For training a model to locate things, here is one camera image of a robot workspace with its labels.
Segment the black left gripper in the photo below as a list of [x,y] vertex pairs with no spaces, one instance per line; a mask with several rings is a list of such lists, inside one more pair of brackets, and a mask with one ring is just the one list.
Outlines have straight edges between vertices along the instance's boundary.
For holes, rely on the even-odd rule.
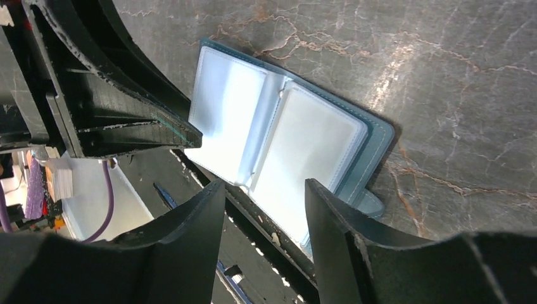
[[1,1],[1,153],[104,159],[201,146],[190,99],[112,1]]

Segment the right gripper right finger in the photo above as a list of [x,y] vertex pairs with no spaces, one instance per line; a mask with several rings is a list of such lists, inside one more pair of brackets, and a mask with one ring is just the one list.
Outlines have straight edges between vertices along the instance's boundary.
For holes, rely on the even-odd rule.
[[536,232],[413,236],[353,209],[315,179],[305,209],[322,303],[535,303]]

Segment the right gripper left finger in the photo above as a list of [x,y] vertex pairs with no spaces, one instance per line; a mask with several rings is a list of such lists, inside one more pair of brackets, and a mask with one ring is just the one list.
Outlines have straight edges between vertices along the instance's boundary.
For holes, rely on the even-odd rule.
[[1,235],[2,303],[209,303],[224,183],[111,241]]

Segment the blue card holder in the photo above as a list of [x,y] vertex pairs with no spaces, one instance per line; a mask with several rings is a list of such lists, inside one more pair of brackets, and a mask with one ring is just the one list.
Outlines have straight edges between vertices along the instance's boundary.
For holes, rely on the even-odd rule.
[[203,39],[189,122],[203,138],[186,156],[240,187],[307,254],[307,179],[375,219],[384,212],[366,185],[392,125],[283,68]]

